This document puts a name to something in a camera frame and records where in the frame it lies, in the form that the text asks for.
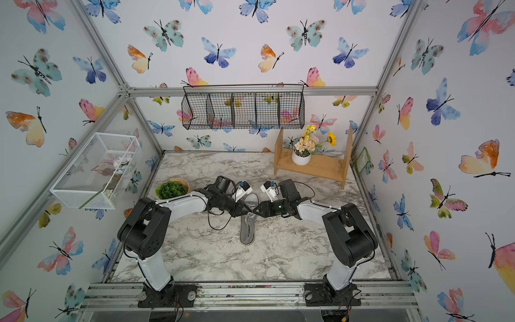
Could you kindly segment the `grey canvas sneaker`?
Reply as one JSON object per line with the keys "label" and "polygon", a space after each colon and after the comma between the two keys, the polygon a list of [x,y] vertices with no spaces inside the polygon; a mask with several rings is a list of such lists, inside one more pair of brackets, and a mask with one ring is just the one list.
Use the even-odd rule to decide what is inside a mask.
{"label": "grey canvas sneaker", "polygon": [[[244,197],[245,204],[253,210],[260,203],[260,197],[256,193],[250,193]],[[249,246],[255,239],[255,224],[257,215],[249,212],[241,217],[240,242]]]}

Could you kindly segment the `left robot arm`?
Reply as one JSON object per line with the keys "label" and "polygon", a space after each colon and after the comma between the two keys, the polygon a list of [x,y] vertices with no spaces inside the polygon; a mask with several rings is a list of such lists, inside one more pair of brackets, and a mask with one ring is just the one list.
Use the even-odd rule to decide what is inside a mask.
{"label": "left robot arm", "polygon": [[241,217],[252,211],[244,202],[244,197],[252,192],[248,182],[236,184],[219,176],[213,184],[183,196],[162,201],[141,198],[122,224],[117,238],[126,256],[137,260],[146,286],[163,293],[173,285],[161,252],[169,223],[193,213],[209,213],[213,208],[231,217]]}

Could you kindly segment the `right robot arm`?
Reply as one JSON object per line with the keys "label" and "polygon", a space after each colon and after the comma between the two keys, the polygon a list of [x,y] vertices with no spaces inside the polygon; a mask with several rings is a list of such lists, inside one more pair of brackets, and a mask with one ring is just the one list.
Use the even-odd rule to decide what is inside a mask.
{"label": "right robot arm", "polygon": [[261,190],[268,200],[262,201],[253,210],[254,214],[263,218],[294,217],[325,228],[335,255],[324,277],[330,291],[349,288],[358,267],[374,259],[378,240],[355,204],[334,207],[302,197],[291,179],[279,184],[266,181]]}

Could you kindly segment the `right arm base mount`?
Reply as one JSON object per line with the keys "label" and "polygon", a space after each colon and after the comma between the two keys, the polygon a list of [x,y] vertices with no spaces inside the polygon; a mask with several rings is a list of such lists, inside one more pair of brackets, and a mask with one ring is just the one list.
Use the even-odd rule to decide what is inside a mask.
{"label": "right arm base mount", "polygon": [[322,306],[361,306],[362,302],[358,298],[360,290],[354,283],[348,284],[340,291],[332,288],[328,281],[321,283],[307,283],[304,285],[304,300],[308,307]]}

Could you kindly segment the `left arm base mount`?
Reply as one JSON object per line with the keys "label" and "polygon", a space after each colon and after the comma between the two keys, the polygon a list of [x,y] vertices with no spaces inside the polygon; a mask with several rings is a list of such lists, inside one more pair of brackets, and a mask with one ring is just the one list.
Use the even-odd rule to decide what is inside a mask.
{"label": "left arm base mount", "polygon": [[144,283],[141,295],[143,297],[138,301],[139,308],[192,308],[197,298],[198,285],[175,283],[172,279],[161,291],[154,290],[147,283]]}

